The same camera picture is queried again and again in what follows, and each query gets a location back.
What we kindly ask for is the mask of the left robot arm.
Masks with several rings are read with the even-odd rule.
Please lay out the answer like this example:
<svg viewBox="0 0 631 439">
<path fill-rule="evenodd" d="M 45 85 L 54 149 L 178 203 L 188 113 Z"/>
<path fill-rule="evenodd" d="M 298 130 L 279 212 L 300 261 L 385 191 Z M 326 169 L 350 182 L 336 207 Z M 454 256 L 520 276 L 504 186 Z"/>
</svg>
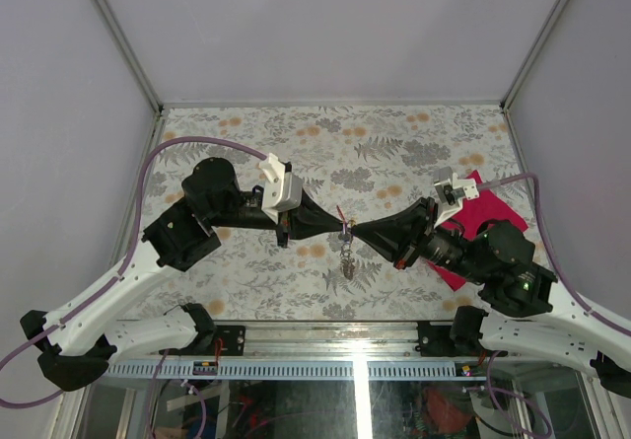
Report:
<svg viewBox="0 0 631 439">
<path fill-rule="evenodd" d="M 219 228 L 270 230 L 280 247 L 341 231 L 341 221 L 312 201 L 289 164 L 269 156 L 262 166 L 265 184 L 242 191 L 231 162 L 201 161 L 183 180 L 183 197 L 146 227 L 131 256 L 65 306 L 26 313 L 20 324 L 40 351 L 43 376 L 72 392 L 120 360 L 153 352 L 212 353 L 219 335 L 198 303 L 144 321 L 129 321 L 123 314 L 219 249 Z"/>
</svg>

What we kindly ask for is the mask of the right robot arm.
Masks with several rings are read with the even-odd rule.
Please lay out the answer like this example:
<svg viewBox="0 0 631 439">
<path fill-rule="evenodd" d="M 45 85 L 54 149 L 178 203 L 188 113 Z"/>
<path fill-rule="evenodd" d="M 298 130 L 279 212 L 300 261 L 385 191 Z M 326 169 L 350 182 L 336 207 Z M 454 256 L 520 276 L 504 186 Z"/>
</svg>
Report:
<svg viewBox="0 0 631 439">
<path fill-rule="evenodd" d="M 422 198 L 352 233 L 397 269 L 423 259 L 479 286 L 484 308 L 459 309 L 450 329 L 456 352 L 481 347 L 538 356 L 630 395 L 629 321 L 590 303 L 534 262 L 534 244 L 510 221 L 485 223 L 469 240 L 441 227 L 441 216 L 434 199 Z"/>
</svg>

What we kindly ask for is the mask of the silver keyring bunch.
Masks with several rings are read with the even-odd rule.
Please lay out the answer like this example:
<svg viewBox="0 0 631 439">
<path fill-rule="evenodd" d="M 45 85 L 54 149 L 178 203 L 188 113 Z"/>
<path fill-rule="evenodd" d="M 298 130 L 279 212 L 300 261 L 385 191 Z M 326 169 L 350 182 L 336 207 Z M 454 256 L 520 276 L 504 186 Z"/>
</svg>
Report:
<svg viewBox="0 0 631 439">
<path fill-rule="evenodd" d="M 340 270 L 343 276 L 352 280 L 355 272 L 355 260 L 350 245 L 343 245 L 340 250 Z"/>
</svg>

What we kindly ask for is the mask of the red tag key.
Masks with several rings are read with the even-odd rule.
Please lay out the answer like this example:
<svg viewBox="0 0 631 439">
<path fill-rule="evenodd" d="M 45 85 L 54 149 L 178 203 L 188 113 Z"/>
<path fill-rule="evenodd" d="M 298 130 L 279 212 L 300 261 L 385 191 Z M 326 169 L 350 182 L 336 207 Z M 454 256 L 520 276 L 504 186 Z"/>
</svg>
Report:
<svg viewBox="0 0 631 439">
<path fill-rule="evenodd" d="M 338 216 L 339 216 L 339 218 L 340 218 L 340 220 L 342 222 L 343 227 L 347 227 L 347 225 L 348 225 L 347 220 L 346 220 L 346 218 L 344 216 L 344 213 L 342 212 L 342 210 L 341 210 L 339 205 L 336 205 L 336 210 L 337 210 Z"/>
</svg>

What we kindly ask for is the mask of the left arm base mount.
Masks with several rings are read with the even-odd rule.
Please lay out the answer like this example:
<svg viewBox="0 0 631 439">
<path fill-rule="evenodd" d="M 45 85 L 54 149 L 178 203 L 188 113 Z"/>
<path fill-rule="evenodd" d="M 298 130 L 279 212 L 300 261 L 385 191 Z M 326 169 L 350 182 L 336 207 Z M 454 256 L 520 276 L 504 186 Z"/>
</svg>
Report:
<svg viewBox="0 0 631 439">
<path fill-rule="evenodd" d="M 238 357 L 245 353 L 246 327 L 219 325 L 211 332 L 202 334 L 188 347 L 191 355 L 212 357 Z"/>
</svg>

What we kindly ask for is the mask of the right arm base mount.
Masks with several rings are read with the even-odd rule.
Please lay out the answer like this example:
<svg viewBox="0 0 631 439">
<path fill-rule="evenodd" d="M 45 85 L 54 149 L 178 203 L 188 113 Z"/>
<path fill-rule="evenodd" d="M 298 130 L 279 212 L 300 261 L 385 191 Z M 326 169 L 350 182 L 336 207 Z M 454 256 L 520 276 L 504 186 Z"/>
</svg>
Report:
<svg viewBox="0 0 631 439">
<path fill-rule="evenodd" d="M 481 344 L 479 327 L 459 323 L 422 321 L 416 326 L 415 350 L 422 357 L 479 357 L 493 349 Z"/>
</svg>

